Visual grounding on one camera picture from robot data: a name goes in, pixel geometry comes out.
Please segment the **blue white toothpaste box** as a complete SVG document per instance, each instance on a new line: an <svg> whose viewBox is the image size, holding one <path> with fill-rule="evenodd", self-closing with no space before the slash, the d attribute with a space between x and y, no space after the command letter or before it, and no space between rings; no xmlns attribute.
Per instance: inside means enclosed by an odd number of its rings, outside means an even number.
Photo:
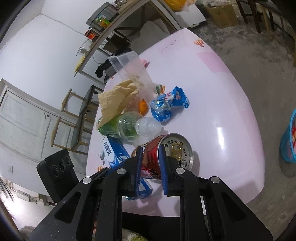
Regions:
<svg viewBox="0 0 296 241"><path fill-rule="evenodd" d="M100 159L103 164L106 164L110 168L115 168L128 158L130 158L130 154L119 139L111 136L105 136L103 138L102 151L100 153ZM144 178L141 178L137 197L126 197L126 199L145 199L151 196L152 191L153 189L148 182Z"/></svg>

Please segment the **red drink can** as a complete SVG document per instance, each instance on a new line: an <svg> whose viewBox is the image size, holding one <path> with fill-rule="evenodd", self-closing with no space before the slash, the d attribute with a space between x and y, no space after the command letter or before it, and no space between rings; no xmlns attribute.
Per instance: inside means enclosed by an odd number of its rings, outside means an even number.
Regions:
<svg viewBox="0 0 296 241"><path fill-rule="evenodd" d="M188 140L178 133L160 135L142 145L142 173L141 177L146 179L161 179L159 167L159 147L164 145L166 155L178 160L180 167L191 170L194 155Z"/></svg>

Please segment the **green plastic bottle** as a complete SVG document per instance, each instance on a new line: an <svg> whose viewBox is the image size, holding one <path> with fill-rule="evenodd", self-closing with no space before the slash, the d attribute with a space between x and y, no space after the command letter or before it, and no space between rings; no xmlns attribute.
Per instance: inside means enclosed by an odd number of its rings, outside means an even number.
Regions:
<svg viewBox="0 0 296 241"><path fill-rule="evenodd" d="M137 112L115 116L103 126L97 126L100 134L133 142L139 137L153 138L161 132L162 125L153 117L143 117Z"/></svg>

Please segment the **brown paper bag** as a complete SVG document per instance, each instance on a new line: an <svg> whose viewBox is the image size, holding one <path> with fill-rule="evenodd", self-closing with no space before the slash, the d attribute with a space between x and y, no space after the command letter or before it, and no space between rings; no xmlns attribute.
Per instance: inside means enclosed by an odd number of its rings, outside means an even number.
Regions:
<svg viewBox="0 0 296 241"><path fill-rule="evenodd" d="M99 94L101 118L97 123L97 127L102 127L116 115L121 114L125 107L137 96L137 87L131 79L122 81L111 90Z"/></svg>

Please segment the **blue snack wrapper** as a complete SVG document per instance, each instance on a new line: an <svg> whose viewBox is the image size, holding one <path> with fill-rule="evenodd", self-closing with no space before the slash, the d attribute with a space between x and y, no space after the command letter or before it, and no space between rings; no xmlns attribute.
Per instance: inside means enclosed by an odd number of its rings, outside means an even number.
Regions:
<svg viewBox="0 0 296 241"><path fill-rule="evenodd" d="M166 123L173 115L173 108L188 108L189 105L189 99L183 89L176 86L171 92L158 95L149 107L157 121Z"/></svg>

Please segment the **clear plastic container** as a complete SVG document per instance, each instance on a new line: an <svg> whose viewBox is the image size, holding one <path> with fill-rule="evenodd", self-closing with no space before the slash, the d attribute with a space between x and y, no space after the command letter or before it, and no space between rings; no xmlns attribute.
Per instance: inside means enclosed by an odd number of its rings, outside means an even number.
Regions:
<svg viewBox="0 0 296 241"><path fill-rule="evenodd" d="M151 77L136 52L131 51L119 56L110 56L108 59L121 77L121 80L131 80L135 84L142 99L148 105L156 99L157 84L152 82Z"/></svg>

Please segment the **blue trash basket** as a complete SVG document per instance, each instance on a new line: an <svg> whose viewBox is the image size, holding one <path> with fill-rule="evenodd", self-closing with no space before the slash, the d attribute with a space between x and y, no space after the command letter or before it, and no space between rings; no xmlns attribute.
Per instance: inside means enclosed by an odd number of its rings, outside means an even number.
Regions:
<svg viewBox="0 0 296 241"><path fill-rule="evenodd" d="M281 137L280 154L286 162L295 163L295 110Z"/></svg>

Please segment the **wooden chair by table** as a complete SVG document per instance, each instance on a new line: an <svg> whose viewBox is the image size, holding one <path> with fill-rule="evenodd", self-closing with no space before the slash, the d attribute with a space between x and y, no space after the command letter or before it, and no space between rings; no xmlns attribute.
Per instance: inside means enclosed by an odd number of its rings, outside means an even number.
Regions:
<svg viewBox="0 0 296 241"><path fill-rule="evenodd" d="M91 134L92 130L85 126L86 123L94 124L95 116L99 107L99 101L94 101L93 97L95 95L99 95L103 92L103 89L92 85L88 92L85 94L84 97L76 94L75 92L70 89L66 94L65 98L62 101L61 111L63 113L69 114L70 116L74 117L76 123L70 123L68 121L62 120L62 118L58 118L51 136L51 147L58 147L60 149L67 149L71 152L81 154L81 155L88 155L87 152L80 151L80 146L89 147L89 143L83 141L83 138L86 134ZM68 102L71 97L75 97L81 101L81 107L79 109L78 114L74 114L67 110ZM65 145L62 146L60 144L55 143L55 138L58 133L59 125L63 124L70 127L70 131L72 132L71 143L69 146Z"/></svg>

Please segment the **white door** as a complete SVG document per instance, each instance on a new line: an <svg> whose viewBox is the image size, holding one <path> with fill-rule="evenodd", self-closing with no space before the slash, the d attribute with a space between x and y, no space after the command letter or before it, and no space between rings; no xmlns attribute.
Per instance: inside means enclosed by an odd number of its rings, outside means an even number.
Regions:
<svg viewBox="0 0 296 241"><path fill-rule="evenodd" d="M60 150L51 145L58 114L1 80L1 144L40 162Z"/></svg>

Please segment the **grey rice cooker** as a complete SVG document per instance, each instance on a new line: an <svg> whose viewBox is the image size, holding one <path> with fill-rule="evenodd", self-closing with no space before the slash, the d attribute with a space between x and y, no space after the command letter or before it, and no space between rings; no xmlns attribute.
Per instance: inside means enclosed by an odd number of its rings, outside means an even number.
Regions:
<svg viewBox="0 0 296 241"><path fill-rule="evenodd" d="M111 3L104 3L91 15L86 24L97 31L102 31L111 24L117 15L117 7Z"/></svg>

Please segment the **white chest freezer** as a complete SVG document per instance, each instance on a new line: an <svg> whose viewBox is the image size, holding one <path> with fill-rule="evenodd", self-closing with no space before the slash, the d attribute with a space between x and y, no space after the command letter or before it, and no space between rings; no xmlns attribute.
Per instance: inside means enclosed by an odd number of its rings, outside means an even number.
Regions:
<svg viewBox="0 0 296 241"><path fill-rule="evenodd" d="M184 11L174 12L173 17L181 28L194 28L207 21L195 4Z"/></svg>

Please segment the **cardboard box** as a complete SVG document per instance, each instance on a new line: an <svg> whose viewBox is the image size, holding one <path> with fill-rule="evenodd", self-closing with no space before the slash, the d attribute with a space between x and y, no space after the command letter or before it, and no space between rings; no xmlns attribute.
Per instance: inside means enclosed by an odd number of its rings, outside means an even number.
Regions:
<svg viewBox="0 0 296 241"><path fill-rule="evenodd" d="M233 27L239 24L231 4L221 6L206 5L205 9L212 22L221 29Z"/></svg>

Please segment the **yellow plastic bag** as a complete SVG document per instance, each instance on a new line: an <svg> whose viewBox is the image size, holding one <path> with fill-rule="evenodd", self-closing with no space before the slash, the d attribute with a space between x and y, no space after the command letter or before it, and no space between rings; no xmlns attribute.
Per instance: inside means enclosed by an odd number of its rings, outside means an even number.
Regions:
<svg viewBox="0 0 296 241"><path fill-rule="evenodd" d="M170 7L174 12L180 12L187 10L190 5L196 3L196 0L164 0L164 2Z"/></svg>

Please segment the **dark wooden stool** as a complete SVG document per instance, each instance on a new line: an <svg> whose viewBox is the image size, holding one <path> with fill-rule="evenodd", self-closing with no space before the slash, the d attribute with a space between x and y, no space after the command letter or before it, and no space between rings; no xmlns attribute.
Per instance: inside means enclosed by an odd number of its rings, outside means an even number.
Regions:
<svg viewBox="0 0 296 241"><path fill-rule="evenodd" d="M239 11L241 13L241 16L243 17L244 22L247 24L248 23L248 20L247 20L246 17L247 16L252 16L253 19L254 19L256 30L260 34L261 33L261 29L260 29L260 26L259 26L259 22L261 21L261 14L257 10L256 3L263 3L265 6L268 6L270 8L273 8L273 7L275 7L275 5L273 4L273 2L271 2L271 1L236 0L236 3L238 5ZM251 13L250 14L246 14L244 12L244 9L243 9L241 3L244 3L244 4L249 5L249 7L251 9Z"/></svg>

